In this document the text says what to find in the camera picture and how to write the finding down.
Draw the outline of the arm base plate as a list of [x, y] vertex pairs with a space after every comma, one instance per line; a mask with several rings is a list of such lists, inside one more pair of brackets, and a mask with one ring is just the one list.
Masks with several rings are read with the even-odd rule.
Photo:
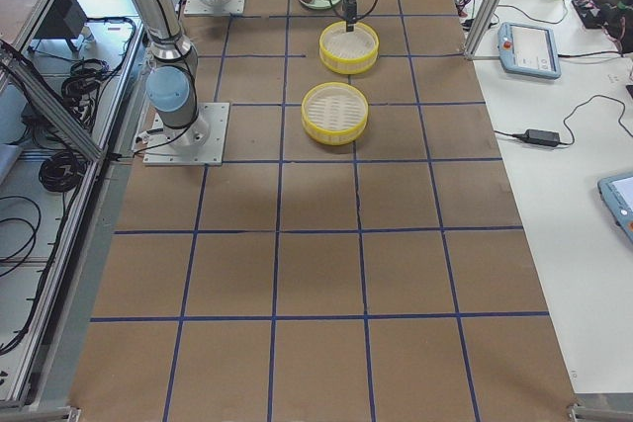
[[148, 138], [142, 162], [147, 166], [221, 166], [229, 109], [229, 103], [199, 103], [198, 117], [186, 131], [165, 127], [155, 113], [152, 126], [161, 131]]
[[186, 0], [184, 15], [188, 17], [241, 16], [245, 0]]

